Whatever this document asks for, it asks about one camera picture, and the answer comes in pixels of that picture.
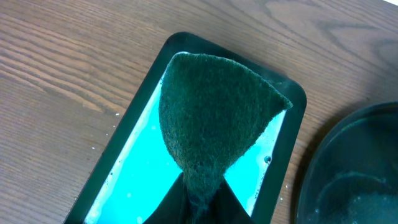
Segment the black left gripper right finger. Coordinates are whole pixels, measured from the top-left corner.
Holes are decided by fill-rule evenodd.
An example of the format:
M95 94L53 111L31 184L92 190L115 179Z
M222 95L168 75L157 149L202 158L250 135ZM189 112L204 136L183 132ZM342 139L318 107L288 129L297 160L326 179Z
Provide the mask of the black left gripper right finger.
M254 224L225 180L210 203L206 222L211 224Z

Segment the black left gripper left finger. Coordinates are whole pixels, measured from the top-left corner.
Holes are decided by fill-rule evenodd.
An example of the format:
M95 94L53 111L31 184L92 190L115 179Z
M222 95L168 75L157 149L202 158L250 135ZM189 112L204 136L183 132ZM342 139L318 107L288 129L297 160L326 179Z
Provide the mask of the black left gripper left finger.
M181 173L144 224L185 224L187 220L188 193Z

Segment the green yellow sponge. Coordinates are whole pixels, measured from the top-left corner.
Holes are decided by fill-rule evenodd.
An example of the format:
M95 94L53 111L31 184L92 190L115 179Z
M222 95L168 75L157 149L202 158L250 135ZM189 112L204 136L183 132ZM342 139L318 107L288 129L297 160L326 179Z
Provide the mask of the green yellow sponge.
M246 66L207 54L175 54L165 70L159 121L183 170L196 217L207 212L226 170L292 102Z

